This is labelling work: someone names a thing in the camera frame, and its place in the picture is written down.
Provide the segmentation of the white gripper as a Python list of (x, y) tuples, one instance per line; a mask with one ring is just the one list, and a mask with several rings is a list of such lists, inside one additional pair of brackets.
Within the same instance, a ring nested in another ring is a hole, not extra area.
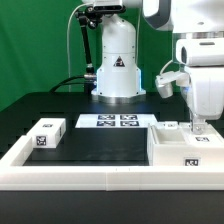
[(219, 119), (224, 110), (224, 38), (179, 39), (176, 59), (190, 78), (186, 100), (191, 132), (202, 134), (205, 120)]

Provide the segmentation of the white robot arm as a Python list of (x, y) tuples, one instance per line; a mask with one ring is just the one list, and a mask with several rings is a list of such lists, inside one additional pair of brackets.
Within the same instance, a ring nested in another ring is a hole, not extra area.
[(102, 19), (102, 65), (97, 71), (98, 99), (131, 98), (141, 92), (134, 61), (135, 28), (121, 20), (127, 8), (140, 8), (155, 30), (170, 31), (177, 72), (160, 73), (156, 87), (163, 98), (180, 88), (190, 112), (191, 131), (206, 130), (208, 120), (224, 111), (224, 0), (82, 0), (94, 24)]

